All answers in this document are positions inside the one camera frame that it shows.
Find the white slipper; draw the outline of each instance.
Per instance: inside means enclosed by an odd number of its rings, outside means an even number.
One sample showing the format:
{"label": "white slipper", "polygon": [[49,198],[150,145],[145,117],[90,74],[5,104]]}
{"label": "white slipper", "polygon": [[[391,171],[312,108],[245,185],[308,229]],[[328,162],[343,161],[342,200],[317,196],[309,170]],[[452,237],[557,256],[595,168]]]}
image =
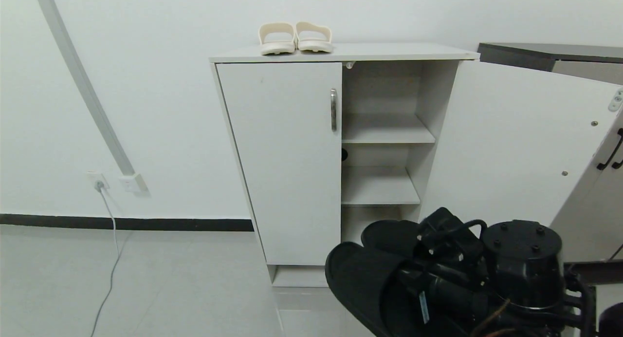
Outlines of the white slipper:
{"label": "white slipper", "polygon": [[[311,31],[324,35],[324,38],[319,37],[302,37],[303,31]],[[296,37],[298,37],[298,49],[301,51],[322,51],[332,52],[333,44],[331,44],[331,29],[326,26],[318,26],[311,24],[310,22],[298,22],[296,24]]]}
{"label": "white slipper", "polygon": [[[292,36],[288,40],[266,40],[266,36],[273,33],[287,33]],[[296,50],[296,32],[292,24],[286,22],[268,23],[260,26],[260,52],[262,55],[278,55],[293,53]]]}

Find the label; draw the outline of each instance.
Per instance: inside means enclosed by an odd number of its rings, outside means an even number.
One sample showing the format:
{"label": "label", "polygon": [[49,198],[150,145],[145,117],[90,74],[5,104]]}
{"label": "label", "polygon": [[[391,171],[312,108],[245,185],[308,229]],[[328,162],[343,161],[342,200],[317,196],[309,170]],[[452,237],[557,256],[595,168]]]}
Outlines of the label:
{"label": "label", "polygon": [[420,308],[422,310],[422,320],[423,320],[424,324],[426,324],[430,320],[430,316],[428,315],[428,304],[426,304],[426,294],[423,291],[421,291],[420,294],[418,295],[418,297],[420,298]]}

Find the cabinet door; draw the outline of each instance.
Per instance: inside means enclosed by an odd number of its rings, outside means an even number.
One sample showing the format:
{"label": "cabinet door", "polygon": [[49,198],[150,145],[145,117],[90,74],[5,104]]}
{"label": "cabinet door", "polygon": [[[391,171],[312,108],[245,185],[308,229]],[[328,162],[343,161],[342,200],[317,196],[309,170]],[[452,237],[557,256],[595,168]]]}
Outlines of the cabinet door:
{"label": "cabinet door", "polygon": [[324,265],[340,243],[341,63],[217,69],[267,263]]}
{"label": "cabinet door", "polygon": [[[563,238],[565,262],[599,262],[623,243],[623,149],[619,149],[604,170],[621,139],[623,115],[619,115],[599,152],[556,216],[552,229]],[[616,259],[623,259],[621,254]]]}
{"label": "cabinet door", "polygon": [[463,220],[551,224],[617,117],[608,106],[618,88],[461,63],[420,218],[445,206]]}

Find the white wall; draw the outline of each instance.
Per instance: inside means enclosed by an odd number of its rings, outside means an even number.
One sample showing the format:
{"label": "white wall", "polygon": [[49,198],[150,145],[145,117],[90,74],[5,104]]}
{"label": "white wall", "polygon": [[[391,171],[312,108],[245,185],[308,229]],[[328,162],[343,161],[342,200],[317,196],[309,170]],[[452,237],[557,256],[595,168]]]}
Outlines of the white wall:
{"label": "white wall", "polygon": [[1,0],[3,213],[104,216],[100,170],[125,217],[249,217],[208,56],[263,22],[329,25],[335,42],[623,46],[620,0],[56,0],[151,197],[124,193],[36,0]]}

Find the white shoe cabinet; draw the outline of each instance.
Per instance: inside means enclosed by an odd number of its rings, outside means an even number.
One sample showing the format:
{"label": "white shoe cabinet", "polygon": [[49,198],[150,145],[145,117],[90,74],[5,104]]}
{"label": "white shoe cabinet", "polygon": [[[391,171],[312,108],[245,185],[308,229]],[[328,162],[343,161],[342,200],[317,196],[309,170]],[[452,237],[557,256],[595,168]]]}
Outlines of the white shoe cabinet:
{"label": "white shoe cabinet", "polygon": [[326,286],[329,251],[375,220],[445,206],[551,223],[612,152],[623,90],[478,57],[413,43],[211,58],[274,286]]}

